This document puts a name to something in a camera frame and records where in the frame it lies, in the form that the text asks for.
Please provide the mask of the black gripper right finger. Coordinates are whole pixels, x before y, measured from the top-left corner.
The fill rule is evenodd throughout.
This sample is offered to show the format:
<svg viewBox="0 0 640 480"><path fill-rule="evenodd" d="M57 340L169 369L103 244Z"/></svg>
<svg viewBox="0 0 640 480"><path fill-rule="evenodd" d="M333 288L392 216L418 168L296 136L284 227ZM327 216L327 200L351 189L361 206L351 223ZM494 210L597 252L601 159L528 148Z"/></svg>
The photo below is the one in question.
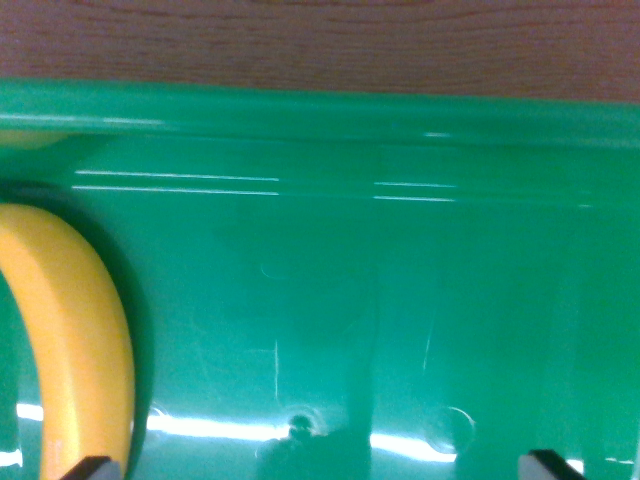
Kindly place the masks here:
<svg viewBox="0 0 640 480"><path fill-rule="evenodd" d="M519 480L585 480L586 477L551 449L531 450L518 460Z"/></svg>

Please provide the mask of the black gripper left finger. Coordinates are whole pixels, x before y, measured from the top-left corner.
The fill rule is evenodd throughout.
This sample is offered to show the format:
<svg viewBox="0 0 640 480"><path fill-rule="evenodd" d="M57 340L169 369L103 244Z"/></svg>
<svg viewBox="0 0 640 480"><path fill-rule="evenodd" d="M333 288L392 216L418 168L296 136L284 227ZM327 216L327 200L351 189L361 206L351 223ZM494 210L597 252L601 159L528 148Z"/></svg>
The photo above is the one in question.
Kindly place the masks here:
<svg viewBox="0 0 640 480"><path fill-rule="evenodd" d="M61 477L61 480L121 479L120 464L108 456L86 456Z"/></svg>

